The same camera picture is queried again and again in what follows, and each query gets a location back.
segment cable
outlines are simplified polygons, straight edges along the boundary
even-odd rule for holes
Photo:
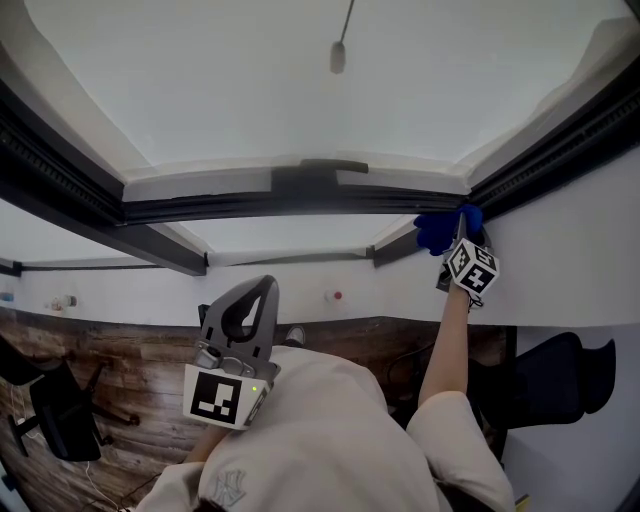
[[[347,34],[347,27],[349,26],[349,20],[351,19],[351,11],[353,10],[353,2],[354,0],[351,0],[351,3],[349,4],[349,12],[347,12],[347,19],[344,20],[344,27],[342,28],[342,36],[340,37],[340,42],[344,42],[344,36]]]
[[[91,462],[87,461],[87,469],[84,470],[84,472],[87,475],[87,478],[89,479],[89,482],[91,482],[91,486],[95,489],[95,491],[102,496],[103,498],[105,498],[106,500],[110,501],[111,503],[113,503],[113,506],[115,507],[115,511],[118,512],[118,510],[120,510],[118,508],[118,504],[113,501],[111,498],[109,498],[108,496],[105,496],[104,493],[102,493],[102,491],[100,491],[96,485],[93,483],[93,480],[91,480],[91,477],[89,476],[89,466],[91,465]]]
[[[158,478],[161,474],[162,474],[162,473],[157,473],[157,474],[153,475],[151,478],[149,478],[149,480],[145,481],[143,484],[141,484],[141,485],[139,485],[138,487],[136,487],[133,491],[131,491],[131,492],[130,492],[130,493],[128,493],[128,494],[125,494],[124,496],[122,496],[122,497],[118,500],[118,501],[120,502],[120,508],[118,508],[117,510],[122,510],[122,509],[124,509],[124,508],[125,508],[125,507],[124,507],[124,505],[123,505],[124,500],[126,500],[126,499],[127,499],[129,496],[131,496],[134,492],[139,491],[140,489],[142,489],[145,485],[147,485],[147,484],[148,484],[149,482],[151,482],[152,480],[154,480],[154,479]],[[88,503],[85,503],[85,504],[82,506],[82,508],[81,508],[78,512],[84,512],[84,510],[85,510],[87,507],[90,507],[91,505],[93,505],[94,503],[97,503],[97,502],[99,502],[99,501],[100,501],[100,502],[102,502],[102,503],[107,503],[105,500],[101,500],[100,498],[96,498],[95,500],[92,500],[92,501],[89,501]]]

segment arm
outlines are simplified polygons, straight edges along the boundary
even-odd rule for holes
[[[182,464],[165,468],[140,504],[138,512],[190,512],[198,499],[204,463],[230,430],[209,425]]]
[[[217,425],[209,425],[189,455],[187,455],[184,462],[207,462],[213,449],[218,446],[218,443],[220,443],[229,432],[229,429]]]
[[[436,344],[420,388],[418,407],[443,391],[467,392],[468,314],[469,296],[452,281]]]

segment chair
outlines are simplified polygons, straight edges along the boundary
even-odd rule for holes
[[[582,348],[576,334],[566,332],[512,364],[488,367],[469,361],[468,395],[495,429],[574,423],[585,412],[604,407],[615,375],[613,340],[589,350]]]
[[[105,363],[101,363],[87,386],[81,389],[66,361],[54,359],[38,362],[28,359],[0,336],[0,377],[13,385],[38,379],[30,387],[35,416],[19,424],[13,416],[9,416],[14,439],[25,457],[29,454],[22,436],[38,425],[53,454],[72,462],[98,460],[99,446],[113,443],[110,436],[103,438],[100,435],[93,414],[122,425],[139,425],[137,416],[125,420],[92,402],[92,395],[105,366]]]

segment person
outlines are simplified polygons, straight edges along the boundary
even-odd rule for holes
[[[208,427],[136,510],[515,510],[465,394],[468,306],[467,292],[452,283],[406,431],[387,413],[369,370],[274,347],[282,371],[251,428]],[[304,341],[300,331],[291,337]]]

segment white t-shirt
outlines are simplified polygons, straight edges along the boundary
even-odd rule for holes
[[[251,429],[206,463],[166,468],[138,512],[190,512],[199,498],[230,512],[449,511],[434,478],[515,509],[464,394],[431,397],[405,432],[366,368],[289,347],[272,360],[282,371]]]

